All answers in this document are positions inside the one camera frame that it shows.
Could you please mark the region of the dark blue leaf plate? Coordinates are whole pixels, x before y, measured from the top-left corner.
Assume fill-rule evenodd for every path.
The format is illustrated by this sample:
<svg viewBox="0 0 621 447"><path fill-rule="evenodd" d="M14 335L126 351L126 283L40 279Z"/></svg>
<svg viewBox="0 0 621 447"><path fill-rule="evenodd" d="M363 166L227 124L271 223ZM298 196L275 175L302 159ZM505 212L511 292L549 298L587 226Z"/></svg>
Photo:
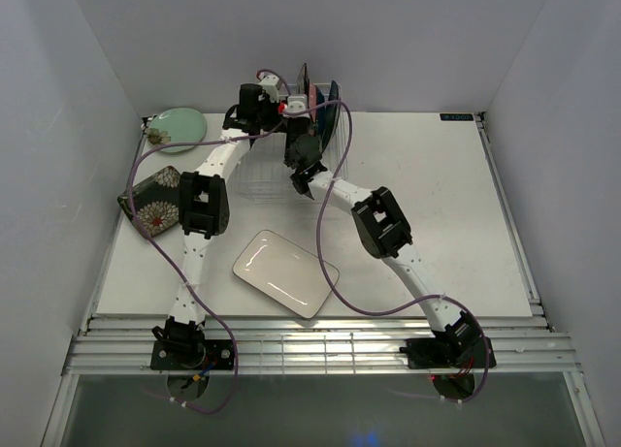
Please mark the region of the dark blue leaf plate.
<svg viewBox="0 0 621 447"><path fill-rule="evenodd" d="M316 98L316 104L317 105L324 104L327 101L324 93L319 88L315 89L315 98ZM315 117L316 117L316 135L319 136L319 137L322 137L324 132L325 132L325 130L326 130L327 115L328 115L328 111L330 109L331 109L331 106L330 105L326 105L326 106L323 106L322 108L319 108L315 112Z"/></svg>

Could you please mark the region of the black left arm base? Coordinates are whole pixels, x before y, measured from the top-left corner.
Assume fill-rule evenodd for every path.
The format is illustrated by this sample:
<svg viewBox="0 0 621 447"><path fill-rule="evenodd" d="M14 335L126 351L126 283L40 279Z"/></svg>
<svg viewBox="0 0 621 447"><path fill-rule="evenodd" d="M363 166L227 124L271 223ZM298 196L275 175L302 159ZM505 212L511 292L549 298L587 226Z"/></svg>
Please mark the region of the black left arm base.
<svg viewBox="0 0 621 447"><path fill-rule="evenodd" d="M207 367L215 370L234 369L235 350L230 339L207 339L189 349L156 341L149 368L152 370L196 370Z"/></svg>

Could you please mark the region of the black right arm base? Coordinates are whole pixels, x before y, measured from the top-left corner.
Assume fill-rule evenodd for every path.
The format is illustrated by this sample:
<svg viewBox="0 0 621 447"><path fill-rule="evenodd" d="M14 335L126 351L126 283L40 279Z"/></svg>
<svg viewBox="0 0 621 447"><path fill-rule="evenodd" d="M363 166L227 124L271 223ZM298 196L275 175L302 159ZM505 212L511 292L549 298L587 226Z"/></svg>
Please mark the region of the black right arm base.
<svg viewBox="0 0 621 447"><path fill-rule="evenodd" d="M437 338L421 337L405 340L399 353L406 356L410 369L470 367L494 368L497 365L489 337L479 338L465 350L450 350Z"/></svg>

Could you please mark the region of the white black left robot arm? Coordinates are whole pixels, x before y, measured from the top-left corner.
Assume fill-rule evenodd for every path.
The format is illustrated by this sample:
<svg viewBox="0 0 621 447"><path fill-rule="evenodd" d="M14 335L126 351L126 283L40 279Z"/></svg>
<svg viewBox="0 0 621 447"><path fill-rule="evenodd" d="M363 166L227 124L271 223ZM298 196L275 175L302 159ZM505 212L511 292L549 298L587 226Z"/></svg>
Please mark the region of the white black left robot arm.
<svg viewBox="0 0 621 447"><path fill-rule="evenodd" d="M243 84L239 103L225 114L214 149L196 170L180 176L180 287L164 326L155 328L153 333L163 350L184 368L196 368L206 357L204 337L199 330L205 309L197 299L196 288L211 239L223 234L230 220L226 182L255 138L276 131L281 124L281 88L282 80L273 74L265 75L257 83Z"/></svg>

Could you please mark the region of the cream floral square plate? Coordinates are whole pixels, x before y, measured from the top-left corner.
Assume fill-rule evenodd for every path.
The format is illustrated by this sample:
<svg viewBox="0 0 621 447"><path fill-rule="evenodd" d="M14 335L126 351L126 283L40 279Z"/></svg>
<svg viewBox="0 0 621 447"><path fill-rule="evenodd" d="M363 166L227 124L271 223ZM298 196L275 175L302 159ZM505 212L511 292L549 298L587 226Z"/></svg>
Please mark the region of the cream floral square plate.
<svg viewBox="0 0 621 447"><path fill-rule="evenodd" d="M297 89L298 89L298 94L299 95L304 95L306 100L307 100L307 104L309 104L311 102L311 98L310 98L310 77L309 77L309 71L308 71L308 63L305 62L298 74L297 77Z"/></svg>

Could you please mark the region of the pink polka dot plate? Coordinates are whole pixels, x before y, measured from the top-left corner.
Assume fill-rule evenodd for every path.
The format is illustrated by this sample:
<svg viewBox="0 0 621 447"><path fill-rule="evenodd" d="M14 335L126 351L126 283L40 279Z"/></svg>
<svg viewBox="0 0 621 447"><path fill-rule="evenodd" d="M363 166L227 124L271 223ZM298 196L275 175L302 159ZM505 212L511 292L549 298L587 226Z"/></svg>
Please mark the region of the pink polka dot plate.
<svg viewBox="0 0 621 447"><path fill-rule="evenodd" d="M316 84L311 83L309 86L309 107L315 108L318 105L323 104L324 102L325 102L325 97L321 89ZM312 120L316 125L319 125L321 122L325 120L324 114L325 112L322 108L314 109L310 113Z"/></svg>

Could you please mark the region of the teal leaf-shaped plate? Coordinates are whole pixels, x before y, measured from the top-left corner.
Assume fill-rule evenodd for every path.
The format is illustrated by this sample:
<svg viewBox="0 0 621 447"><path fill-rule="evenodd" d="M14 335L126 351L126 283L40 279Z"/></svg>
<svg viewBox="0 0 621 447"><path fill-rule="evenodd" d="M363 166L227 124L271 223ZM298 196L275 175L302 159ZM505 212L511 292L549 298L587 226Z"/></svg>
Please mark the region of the teal leaf-shaped plate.
<svg viewBox="0 0 621 447"><path fill-rule="evenodd" d="M327 126L326 130L321 137L321 152L324 152L329 142L331 141L334 132L336 130L339 118L340 118L340 105L333 104L333 101L339 101L341 99L341 91L339 85L332 80L330 83L330 90L328 95L328 101L331 102L331 109L328 111L327 115Z"/></svg>

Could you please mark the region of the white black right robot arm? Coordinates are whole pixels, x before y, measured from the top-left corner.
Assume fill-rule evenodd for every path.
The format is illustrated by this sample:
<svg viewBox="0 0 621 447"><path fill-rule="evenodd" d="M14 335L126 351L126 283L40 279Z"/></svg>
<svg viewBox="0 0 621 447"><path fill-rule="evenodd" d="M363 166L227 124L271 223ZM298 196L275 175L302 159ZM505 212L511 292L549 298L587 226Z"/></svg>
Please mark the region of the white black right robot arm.
<svg viewBox="0 0 621 447"><path fill-rule="evenodd" d="M322 163L320 138L310 133L310 115L287 112L282 118L286 129L285 165L293 170L296 191L321 200L315 228L315 243L321 271L334 295L347 308L367 317L384 317L418 305L424 312L433 336L414 338L404 352L412 367L490 368L489 339L463 305L446 296L425 268L411 234L411 227L392 192L381 186L365 189L338 178ZM365 251L396 273L413 300L394 309L369 311L349 302L336 288L327 272L321 249L321 226L329 206L351 215Z"/></svg>

